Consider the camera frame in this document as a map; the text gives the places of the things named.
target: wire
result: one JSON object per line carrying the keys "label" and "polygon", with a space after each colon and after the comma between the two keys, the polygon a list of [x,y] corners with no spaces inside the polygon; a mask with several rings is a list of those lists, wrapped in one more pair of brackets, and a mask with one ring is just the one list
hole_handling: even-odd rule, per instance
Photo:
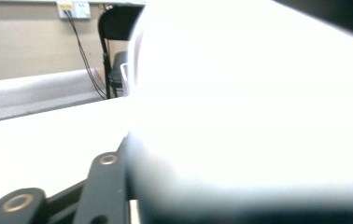
{"label": "wire", "polygon": [[77,31],[77,28],[75,26],[75,23],[74,23],[74,20],[72,19],[72,14],[71,14],[71,11],[69,10],[64,10],[64,13],[65,15],[68,17],[68,20],[69,22],[71,23],[71,26],[72,26],[72,29],[74,30],[75,32],[75,35],[77,37],[77,41],[78,41],[78,48],[79,48],[79,51],[80,51],[80,55],[83,59],[83,62],[84,62],[84,66],[86,67],[86,70],[87,70],[87,73],[89,74],[89,77],[90,77],[90,80],[92,81],[92,85],[94,86],[95,90],[98,92],[98,94],[101,96],[101,98],[103,100],[106,99],[106,94],[101,90],[101,88],[98,86],[98,84],[95,82],[95,79],[94,77],[92,76],[92,70],[90,69],[90,66],[89,66],[89,61],[87,60],[87,57],[86,57],[86,54],[84,52],[84,49],[80,43],[80,39],[78,37],[78,31]]}

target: wall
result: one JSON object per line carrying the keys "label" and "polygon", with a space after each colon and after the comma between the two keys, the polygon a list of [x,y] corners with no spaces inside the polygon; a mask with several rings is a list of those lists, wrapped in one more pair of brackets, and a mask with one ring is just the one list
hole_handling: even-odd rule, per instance
{"label": "wall", "polygon": [[[91,4],[92,18],[75,21],[89,64],[104,76],[97,22],[104,6]],[[125,43],[111,43],[111,51]],[[68,21],[53,3],[0,3],[0,79],[84,69]]]}

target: gray floor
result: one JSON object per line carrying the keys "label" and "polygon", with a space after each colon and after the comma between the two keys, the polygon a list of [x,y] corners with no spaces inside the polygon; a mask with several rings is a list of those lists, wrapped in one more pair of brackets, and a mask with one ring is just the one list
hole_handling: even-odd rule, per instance
{"label": "gray floor", "polygon": [[[92,74],[105,92],[95,69]],[[0,80],[0,120],[101,100],[86,70]]]}

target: chair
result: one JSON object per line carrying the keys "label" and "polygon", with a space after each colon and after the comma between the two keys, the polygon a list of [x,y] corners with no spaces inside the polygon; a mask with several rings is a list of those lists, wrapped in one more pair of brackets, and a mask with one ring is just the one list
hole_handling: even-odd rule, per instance
{"label": "chair", "polygon": [[113,67],[111,57],[106,47],[106,40],[130,40],[131,32],[139,17],[143,5],[120,4],[107,7],[98,21],[98,32],[104,52],[104,67],[106,73],[106,98],[110,99],[110,88],[115,97],[118,96],[117,89],[122,88],[120,66],[127,63],[127,51],[115,54]]}

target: electrical socket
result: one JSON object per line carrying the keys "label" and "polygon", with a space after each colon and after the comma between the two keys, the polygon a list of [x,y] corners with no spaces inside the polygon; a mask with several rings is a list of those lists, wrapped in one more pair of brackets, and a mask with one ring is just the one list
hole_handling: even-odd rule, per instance
{"label": "electrical socket", "polygon": [[64,10],[71,12],[74,19],[89,19],[92,17],[90,13],[90,4],[88,2],[63,1],[57,2],[58,14],[61,19],[68,19]]}

